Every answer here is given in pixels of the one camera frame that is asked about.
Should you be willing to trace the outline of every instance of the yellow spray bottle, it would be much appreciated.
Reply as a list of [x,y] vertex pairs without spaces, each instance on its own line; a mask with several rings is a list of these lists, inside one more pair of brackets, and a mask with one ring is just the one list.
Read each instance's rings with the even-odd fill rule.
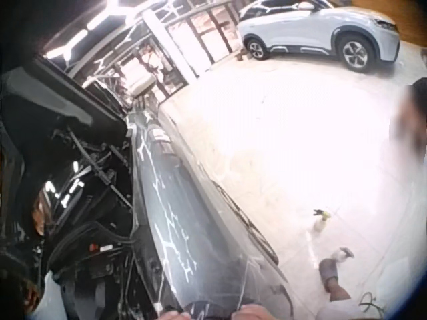
[[321,215],[322,217],[314,223],[314,231],[321,232],[326,227],[326,221],[331,217],[331,215],[324,210],[314,210],[313,215]]

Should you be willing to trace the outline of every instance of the tire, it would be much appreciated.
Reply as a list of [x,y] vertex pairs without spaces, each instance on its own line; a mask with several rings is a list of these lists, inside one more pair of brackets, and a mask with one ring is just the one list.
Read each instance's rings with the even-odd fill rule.
[[362,35],[345,35],[338,43],[338,55],[346,67],[355,72],[367,73],[376,62],[371,42]]
[[268,51],[266,49],[266,46],[257,39],[249,40],[248,44],[246,45],[246,49],[256,60],[262,61],[268,58]]

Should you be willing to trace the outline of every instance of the car hood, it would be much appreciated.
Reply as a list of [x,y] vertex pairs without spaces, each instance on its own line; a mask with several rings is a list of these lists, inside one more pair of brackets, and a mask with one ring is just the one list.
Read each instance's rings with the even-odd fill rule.
[[390,18],[389,16],[387,16],[383,13],[374,11],[374,10],[370,10],[370,9],[357,8],[357,7],[341,7],[341,8],[337,8],[336,10],[337,11],[343,11],[346,13],[355,13],[357,15],[362,15],[364,17],[368,17],[368,18],[372,18],[372,19],[379,19],[379,20],[383,20],[385,22],[395,24],[393,19]]

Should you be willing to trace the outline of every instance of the side mirror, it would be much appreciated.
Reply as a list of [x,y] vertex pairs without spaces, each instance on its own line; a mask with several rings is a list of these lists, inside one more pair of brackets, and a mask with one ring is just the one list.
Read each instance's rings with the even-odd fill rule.
[[301,2],[298,4],[298,10],[313,11],[315,8],[309,2]]

